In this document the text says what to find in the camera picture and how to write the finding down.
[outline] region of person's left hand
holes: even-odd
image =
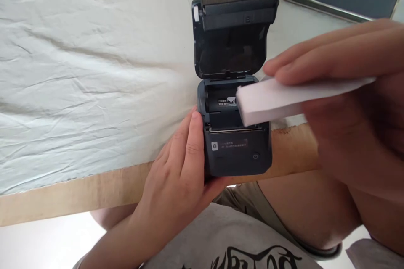
[[[131,224],[147,233],[142,237],[152,257],[190,224],[229,185],[231,178],[204,184],[203,121],[196,106],[154,161],[143,196]]]

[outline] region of printer lid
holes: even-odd
[[[259,71],[278,4],[279,0],[192,1],[198,77],[237,79]]]

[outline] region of person's right hand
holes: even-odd
[[[264,71],[287,85],[377,77],[308,101],[303,112],[322,168],[348,186],[372,237],[404,256],[404,25],[379,20],[324,34],[269,60]]]

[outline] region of white bed sheet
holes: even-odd
[[[0,0],[0,195],[155,158],[196,103],[191,1]],[[282,1],[268,58],[347,25]]]

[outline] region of portable label printer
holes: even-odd
[[[244,127],[237,107],[239,86],[266,59],[266,35],[279,0],[194,0],[198,111],[204,122],[205,175],[262,174],[272,165],[269,122]]]

